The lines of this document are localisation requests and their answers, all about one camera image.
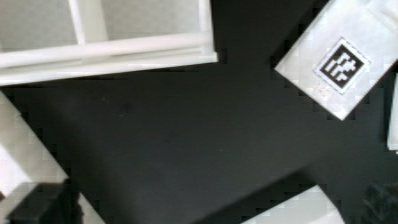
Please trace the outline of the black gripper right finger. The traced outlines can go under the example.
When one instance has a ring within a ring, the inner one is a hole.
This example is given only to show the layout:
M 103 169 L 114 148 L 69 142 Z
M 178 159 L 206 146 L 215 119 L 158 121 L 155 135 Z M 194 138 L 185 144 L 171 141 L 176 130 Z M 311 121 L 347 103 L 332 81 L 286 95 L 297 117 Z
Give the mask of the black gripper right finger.
M 398 183 L 368 186 L 363 204 L 361 224 L 398 224 Z

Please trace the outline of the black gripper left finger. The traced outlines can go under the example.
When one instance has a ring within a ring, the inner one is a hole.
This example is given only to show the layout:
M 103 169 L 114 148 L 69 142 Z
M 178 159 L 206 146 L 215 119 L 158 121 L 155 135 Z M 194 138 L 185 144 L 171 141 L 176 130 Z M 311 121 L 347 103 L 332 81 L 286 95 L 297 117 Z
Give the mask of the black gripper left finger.
M 78 199 L 69 180 L 21 183 L 5 197 L 5 224 L 80 224 Z

